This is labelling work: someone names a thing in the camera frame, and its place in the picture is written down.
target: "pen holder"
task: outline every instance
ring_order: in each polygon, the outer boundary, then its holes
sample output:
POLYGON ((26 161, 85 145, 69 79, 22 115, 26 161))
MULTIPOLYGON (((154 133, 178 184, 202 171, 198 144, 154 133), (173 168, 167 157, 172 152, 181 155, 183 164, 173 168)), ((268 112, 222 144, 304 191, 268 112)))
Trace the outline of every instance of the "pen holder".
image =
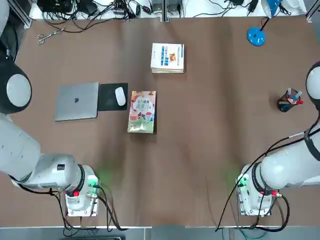
POLYGON ((282 95, 282 97, 280 97, 277 101, 276 101, 276 106, 278 107, 278 109, 283 112, 286 113, 288 112, 290 109, 292 109, 296 104, 292 104, 291 102, 289 102, 288 99, 292 99, 298 92, 296 90, 294 90, 293 88, 291 88, 291 94, 288 94, 288 90, 285 92, 285 94, 282 95))

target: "stacked books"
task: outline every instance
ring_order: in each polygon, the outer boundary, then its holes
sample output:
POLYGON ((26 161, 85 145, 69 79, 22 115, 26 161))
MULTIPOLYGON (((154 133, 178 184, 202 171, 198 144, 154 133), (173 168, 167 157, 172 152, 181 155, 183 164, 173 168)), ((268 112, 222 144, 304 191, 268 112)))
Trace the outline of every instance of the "stacked books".
POLYGON ((153 43, 151 70, 154 74, 184 73, 184 44, 153 43))

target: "white mouse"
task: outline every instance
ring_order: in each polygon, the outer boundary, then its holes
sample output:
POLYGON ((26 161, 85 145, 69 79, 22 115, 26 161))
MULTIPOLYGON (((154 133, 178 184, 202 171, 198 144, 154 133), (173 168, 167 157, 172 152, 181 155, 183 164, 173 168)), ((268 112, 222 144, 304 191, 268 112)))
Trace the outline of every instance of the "white mouse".
POLYGON ((116 101, 118 102, 118 105, 119 106, 125 105, 126 96, 125 96, 124 89, 120 86, 114 92, 115 92, 115 97, 116 97, 116 101))

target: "blue lamp base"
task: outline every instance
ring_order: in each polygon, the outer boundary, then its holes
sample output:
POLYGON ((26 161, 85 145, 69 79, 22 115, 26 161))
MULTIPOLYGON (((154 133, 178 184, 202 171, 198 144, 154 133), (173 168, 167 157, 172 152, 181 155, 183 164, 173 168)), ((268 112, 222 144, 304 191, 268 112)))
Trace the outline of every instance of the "blue lamp base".
POLYGON ((254 46, 261 46, 266 41, 265 32, 260 27, 254 26, 248 29, 246 33, 248 41, 254 46))

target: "blue desk lamp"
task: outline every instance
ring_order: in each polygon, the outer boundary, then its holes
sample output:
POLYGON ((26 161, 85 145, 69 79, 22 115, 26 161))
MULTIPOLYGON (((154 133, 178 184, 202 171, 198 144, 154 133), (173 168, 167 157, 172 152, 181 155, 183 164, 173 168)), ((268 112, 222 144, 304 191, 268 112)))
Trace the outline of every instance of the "blue desk lamp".
POLYGON ((251 27, 249 28, 248 32, 246 33, 246 37, 248 41, 254 46, 261 46, 266 41, 266 34, 264 32, 264 28, 269 22, 271 18, 273 18, 277 12, 279 4, 283 0, 261 0, 261 5, 265 15, 268 17, 267 20, 264 22, 262 27, 251 27))

